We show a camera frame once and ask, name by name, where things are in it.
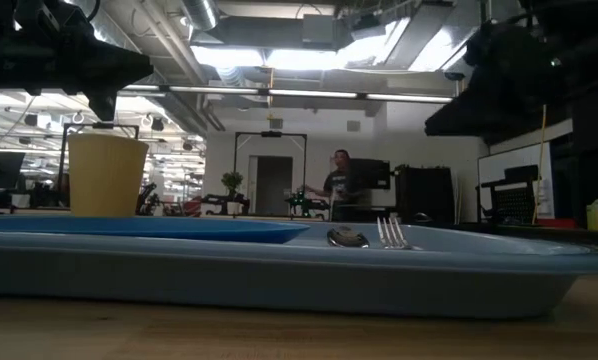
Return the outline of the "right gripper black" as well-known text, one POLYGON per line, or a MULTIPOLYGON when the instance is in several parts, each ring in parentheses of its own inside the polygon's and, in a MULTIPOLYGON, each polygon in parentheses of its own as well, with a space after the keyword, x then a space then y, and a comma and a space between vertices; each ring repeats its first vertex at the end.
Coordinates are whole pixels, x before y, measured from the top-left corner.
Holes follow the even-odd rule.
POLYGON ((598 89, 598 24, 541 19, 539 34, 487 23, 468 40, 468 88, 425 121, 428 136, 496 144, 568 119, 562 106, 598 89))

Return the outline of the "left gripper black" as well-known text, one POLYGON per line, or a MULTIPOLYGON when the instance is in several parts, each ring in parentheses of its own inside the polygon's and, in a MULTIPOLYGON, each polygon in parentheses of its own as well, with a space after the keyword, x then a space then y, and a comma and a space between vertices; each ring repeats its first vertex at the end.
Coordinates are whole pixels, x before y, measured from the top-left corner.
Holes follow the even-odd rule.
POLYGON ((101 7, 94 0, 89 13, 63 0, 17 0, 14 20, 32 44, 50 51, 63 76, 65 92, 81 92, 102 121, 115 115, 116 92, 153 74, 148 56, 95 36, 91 24, 101 7))

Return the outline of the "yellow paper cup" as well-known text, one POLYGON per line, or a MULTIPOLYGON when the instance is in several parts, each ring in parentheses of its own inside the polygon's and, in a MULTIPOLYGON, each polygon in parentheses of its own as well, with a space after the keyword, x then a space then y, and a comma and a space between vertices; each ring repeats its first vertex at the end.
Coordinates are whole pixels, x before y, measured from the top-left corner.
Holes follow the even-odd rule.
POLYGON ((78 217, 132 217, 149 146, 104 134, 67 138, 70 209, 78 217))

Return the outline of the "metal fork orange handle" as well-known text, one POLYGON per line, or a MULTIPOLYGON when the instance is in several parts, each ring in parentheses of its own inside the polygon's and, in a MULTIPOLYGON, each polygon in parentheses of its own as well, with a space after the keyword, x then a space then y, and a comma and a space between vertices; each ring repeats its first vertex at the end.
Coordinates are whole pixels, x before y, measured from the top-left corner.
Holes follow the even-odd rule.
POLYGON ((420 250, 411 245, 402 232, 398 221, 394 217, 377 218, 378 235, 385 249, 420 250))

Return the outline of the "blue round plate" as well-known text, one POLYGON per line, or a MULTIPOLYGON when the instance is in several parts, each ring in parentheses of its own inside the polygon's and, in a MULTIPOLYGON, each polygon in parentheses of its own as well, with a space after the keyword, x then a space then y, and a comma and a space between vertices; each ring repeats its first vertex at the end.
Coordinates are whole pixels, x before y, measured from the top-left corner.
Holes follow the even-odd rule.
POLYGON ((177 217, 0 215, 0 232, 174 238, 284 244, 309 230, 298 223, 177 217))

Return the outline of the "metal spoon dark handle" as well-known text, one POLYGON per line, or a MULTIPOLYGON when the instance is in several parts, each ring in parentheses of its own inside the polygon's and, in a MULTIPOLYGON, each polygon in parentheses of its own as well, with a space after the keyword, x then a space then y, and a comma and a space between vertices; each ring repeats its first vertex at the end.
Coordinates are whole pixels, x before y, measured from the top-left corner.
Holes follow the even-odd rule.
POLYGON ((334 247, 368 248, 369 240, 360 232, 350 227, 338 226, 326 233, 327 241, 334 247))

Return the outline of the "light blue plastic tray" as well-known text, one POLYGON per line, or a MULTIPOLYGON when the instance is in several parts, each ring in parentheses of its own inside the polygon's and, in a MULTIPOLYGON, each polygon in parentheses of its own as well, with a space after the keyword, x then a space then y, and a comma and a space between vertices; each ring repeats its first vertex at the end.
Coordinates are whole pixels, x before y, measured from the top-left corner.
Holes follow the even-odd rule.
POLYGON ((403 225, 420 250, 385 249, 366 223, 368 248, 334 247, 329 224, 303 225, 284 244, 0 232, 0 295, 506 319, 598 274, 580 244, 403 225))

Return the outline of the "whiteboard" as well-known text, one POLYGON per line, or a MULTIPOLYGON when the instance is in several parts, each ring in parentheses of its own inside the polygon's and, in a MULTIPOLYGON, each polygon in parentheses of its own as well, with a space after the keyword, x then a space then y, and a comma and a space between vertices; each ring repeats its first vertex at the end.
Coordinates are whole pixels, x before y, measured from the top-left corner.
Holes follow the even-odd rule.
POLYGON ((531 174, 541 176, 540 181, 533 181, 534 195, 539 198, 537 218, 554 219, 555 205, 549 142, 531 144, 479 158, 479 184, 507 179, 506 170, 519 167, 529 167, 531 174))

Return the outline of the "black cabinet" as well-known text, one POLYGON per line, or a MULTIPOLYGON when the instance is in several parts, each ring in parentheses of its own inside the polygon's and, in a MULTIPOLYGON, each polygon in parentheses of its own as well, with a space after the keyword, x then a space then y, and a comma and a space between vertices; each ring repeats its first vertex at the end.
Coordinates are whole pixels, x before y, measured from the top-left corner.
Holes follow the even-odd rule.
POLYGON ((404 222, 453 223, 454 189, 447 167, 395 168, 396 211, 404 222))

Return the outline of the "red box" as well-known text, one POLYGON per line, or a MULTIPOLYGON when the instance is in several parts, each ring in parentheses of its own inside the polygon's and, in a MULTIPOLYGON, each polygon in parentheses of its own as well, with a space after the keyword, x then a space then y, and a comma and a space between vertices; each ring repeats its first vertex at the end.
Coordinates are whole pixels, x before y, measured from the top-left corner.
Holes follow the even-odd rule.
POLYGON ((577 229, 578 225, 574 219, 571 218, 540 218, 536 223, 542 227, 557 228, 557 229, 577 229))

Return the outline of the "potted green plant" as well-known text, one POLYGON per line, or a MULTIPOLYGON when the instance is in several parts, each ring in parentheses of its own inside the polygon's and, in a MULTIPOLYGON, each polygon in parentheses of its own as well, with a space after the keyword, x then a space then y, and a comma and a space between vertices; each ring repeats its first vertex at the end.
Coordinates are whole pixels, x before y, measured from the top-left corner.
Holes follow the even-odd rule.
POLYGON ((239 192, 242 182, 243 176, 237 171, 223 174, 221 183, 226 188, 228 198, 231 202, 239 202, 243 199, 243 195, 239 192))

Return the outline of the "person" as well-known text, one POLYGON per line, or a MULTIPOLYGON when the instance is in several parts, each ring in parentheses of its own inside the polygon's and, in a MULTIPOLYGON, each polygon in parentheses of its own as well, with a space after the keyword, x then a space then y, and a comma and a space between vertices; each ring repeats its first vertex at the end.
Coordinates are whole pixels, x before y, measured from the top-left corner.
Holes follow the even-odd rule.
POLYGON ((328 174, 321 189, 304 186, 304 190, 331 202, 331 220, 344 222, 350 217, 351 205, 357 205, 363 196, 358 181, 350 170, 350 155, 339 149, 334 153, 335 169, 328 174))

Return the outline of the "long ceiling light fixture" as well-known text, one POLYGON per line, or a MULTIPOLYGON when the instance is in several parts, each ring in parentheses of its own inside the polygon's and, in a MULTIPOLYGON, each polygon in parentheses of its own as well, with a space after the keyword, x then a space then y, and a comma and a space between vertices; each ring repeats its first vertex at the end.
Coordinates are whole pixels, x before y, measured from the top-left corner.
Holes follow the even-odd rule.
POLYGON ((301 97, 324 98, 337 100, 382 101, 403 103, 448 104, 453 97, 365 93, 324 90, 294 90, 280 88, 246 88, 246 87, 213 87, 213 86, 170 86, 170 85, 129 85, 122 88, 124 92, 137 93, 191 93, 206 95, 239 95, 263 97, 301 97))

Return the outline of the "round silver air duct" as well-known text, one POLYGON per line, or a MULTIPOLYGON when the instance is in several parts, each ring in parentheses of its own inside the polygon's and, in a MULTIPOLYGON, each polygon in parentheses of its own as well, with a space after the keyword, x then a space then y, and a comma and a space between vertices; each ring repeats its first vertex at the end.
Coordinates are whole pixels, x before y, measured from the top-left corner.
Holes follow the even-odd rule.
POLYGON ((181 0, 183 11, 195 30, 208 31, 217 26, 220 10, 214 0, 181 0))

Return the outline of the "black wall monitor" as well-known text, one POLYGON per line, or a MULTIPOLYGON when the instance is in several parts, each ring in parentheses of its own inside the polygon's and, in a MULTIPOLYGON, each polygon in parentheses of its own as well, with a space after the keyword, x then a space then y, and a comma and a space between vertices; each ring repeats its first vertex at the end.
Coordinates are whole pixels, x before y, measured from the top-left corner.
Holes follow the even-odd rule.
POLYGON ((389 190, 391 188, 389 161, 353 158, 350 160, 350 176, 357 189, 389 190))

